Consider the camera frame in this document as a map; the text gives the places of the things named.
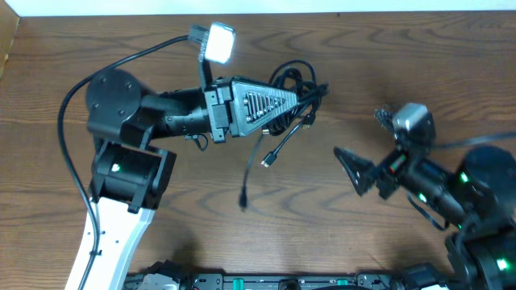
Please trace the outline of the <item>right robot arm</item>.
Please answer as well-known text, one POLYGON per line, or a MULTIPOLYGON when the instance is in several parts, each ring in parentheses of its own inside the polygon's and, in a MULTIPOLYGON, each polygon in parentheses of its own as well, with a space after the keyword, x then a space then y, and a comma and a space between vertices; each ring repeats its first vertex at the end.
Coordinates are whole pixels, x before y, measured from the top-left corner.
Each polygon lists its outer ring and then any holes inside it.
POLYGON ((397 113, 377 110, 375 117, 395 139, 395 148, 379 163, 336 147, 334 154, 355 191, 377 187, 388 199, 404 188, 407 199, 438 230, 457 232, 445 240, 454 274, 432 265, 411 267, 391 276, 391 289, 513 289, 515 287, 515 159, 487 144, 472 146, 455 172, 429 158, 435 145, 432 113, 410 103, 397 113))

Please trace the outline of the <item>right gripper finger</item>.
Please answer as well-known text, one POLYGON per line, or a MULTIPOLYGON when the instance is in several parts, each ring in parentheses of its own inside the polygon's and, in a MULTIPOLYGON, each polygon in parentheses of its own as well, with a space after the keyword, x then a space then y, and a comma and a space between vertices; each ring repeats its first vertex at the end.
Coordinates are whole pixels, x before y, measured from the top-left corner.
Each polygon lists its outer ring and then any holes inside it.
POLYGON ((368 159, 360 157, 346 148, 334 147, 334 155, 348 174, 359 196, 363 196, 376 182, 377 168, 368 159))
POLYGON ((387 110, 375 110, 375 119, 381 124, 381 127, 386 129, 391 135, 394 135, 393 127, 393 113, 387 110))

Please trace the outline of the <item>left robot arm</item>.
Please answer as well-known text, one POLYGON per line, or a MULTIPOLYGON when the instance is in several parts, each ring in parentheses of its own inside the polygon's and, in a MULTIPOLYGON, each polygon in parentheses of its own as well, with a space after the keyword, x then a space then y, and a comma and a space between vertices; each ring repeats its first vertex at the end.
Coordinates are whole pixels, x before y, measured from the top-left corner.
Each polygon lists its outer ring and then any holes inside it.
POLYGON ((244 77, 201 79, 158 93, 121 69, 101 71, 86 90, 94 137, 84 233, 66 288, 120 289, 135 250, 169 185, 176 155, 153 146, 183 136, 244 137, 294 110, 292 89, 244 77))

